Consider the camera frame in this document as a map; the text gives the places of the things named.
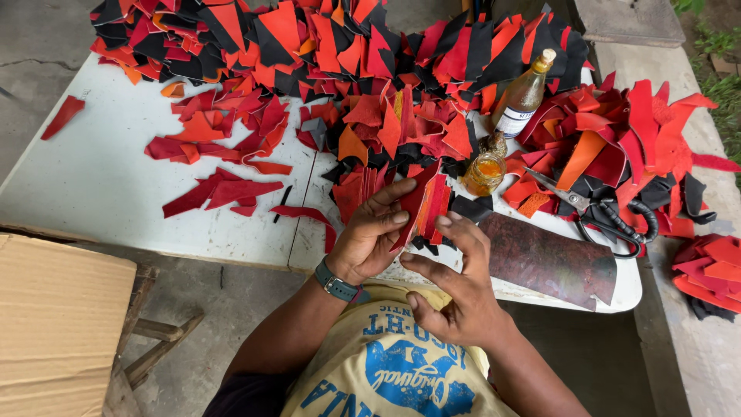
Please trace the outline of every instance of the watch strap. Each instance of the watch strap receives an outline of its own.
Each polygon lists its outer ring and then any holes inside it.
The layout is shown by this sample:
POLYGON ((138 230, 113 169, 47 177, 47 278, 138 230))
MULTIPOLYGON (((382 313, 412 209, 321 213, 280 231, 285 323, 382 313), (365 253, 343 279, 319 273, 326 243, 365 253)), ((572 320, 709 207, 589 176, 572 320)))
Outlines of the watch strap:
POLYGON ((329 270, 326 263, 327 257, 324 256, 322 262, 314 269, 314 276, 319 281, 319 285, 324 287, 325 291, 348 303, 364 303, 371 299, 368 291, 363 289, 363 285, 350 285, 336 277, 329 270))

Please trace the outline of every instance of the hand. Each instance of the hand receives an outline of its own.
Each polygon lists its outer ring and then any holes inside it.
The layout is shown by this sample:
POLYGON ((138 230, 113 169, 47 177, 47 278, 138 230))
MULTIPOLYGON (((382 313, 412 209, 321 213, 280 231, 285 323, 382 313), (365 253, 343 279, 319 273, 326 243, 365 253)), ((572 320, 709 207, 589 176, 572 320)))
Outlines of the hand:
POLYGON ((421 255, 404 253, 402 265, 418 272, 447 292, 453 300, 440 311, 432 308, 421 294, 407 293, 416 323, 438 340, 463 346, 493 349, 497 335, 512 324, 499 307, 489 277, 489 239, 469 219, 449 211, 437 216, 435 227, 463 252, 463 270, 457 273, 421 255))
POLYGON ((414 178, 397 181, 355 210, 327 256, 327 267, 336 277, 359 285, 391 265, 403 247, 391 253, 389 249, 399 239, 399 230, 409 221, 409 213, 401 210, 397 200, 415 188, 414 178))

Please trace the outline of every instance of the floor crack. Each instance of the floor crack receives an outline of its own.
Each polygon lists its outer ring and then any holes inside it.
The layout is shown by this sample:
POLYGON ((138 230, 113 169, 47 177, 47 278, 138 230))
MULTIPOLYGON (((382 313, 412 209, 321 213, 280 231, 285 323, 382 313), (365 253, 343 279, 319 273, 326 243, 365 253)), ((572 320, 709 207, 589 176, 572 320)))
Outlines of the floor crack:
POLYGON ((29 62, 29 61, 38 62, 39 64, 55 64, 69 71, 77 71, 80 69, 80 67, 71 67, 64 61, 43 61, 41 59, 36 59, 36 58, 26 58, 26 59, 21 59, 19 61, 7 62, 4 64, 0 64, 0 68, 7 67, 9 65, 21 64, 23 62, 29 62))

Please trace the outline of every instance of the cardboard box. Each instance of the cardboard box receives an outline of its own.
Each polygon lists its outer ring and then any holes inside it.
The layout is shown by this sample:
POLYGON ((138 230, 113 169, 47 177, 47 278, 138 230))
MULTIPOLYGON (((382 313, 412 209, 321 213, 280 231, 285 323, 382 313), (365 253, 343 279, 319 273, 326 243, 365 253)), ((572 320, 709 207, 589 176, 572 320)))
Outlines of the cardboard box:
POLYGON ((0 416, 100 416, 136 264, 0 232, 0 416))

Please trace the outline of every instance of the concrete floor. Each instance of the concrete floor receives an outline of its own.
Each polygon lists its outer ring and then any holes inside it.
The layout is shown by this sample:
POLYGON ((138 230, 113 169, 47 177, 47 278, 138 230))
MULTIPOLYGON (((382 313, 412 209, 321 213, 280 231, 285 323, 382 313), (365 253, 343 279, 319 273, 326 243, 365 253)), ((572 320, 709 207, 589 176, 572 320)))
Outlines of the concrete floor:
MULTIPOLYGON (((8 175, 88 55, 94 30, 87 12, 98 0, 0 2, 0 181, 8 175)), ((250 6, 262 3, 248 1, 250 6)), ((457 14, 456 1, 389 0, 388 24, 407 33, 457 14)), ((135 391, 145 416, 200 416, 244 337, 299 288, 304 277, 243 266, 166 257, 112 246, 92 249, 161 269, 142 317, 205 319, 135 391), (219 285, 224 267, 223 288, 219 285)), ((640 339, 632 313, 597 315, 502 303, 522 332, 593 416, 652 417, 640 339)), ((153 342, 132 336, 124 365, 153 342)))

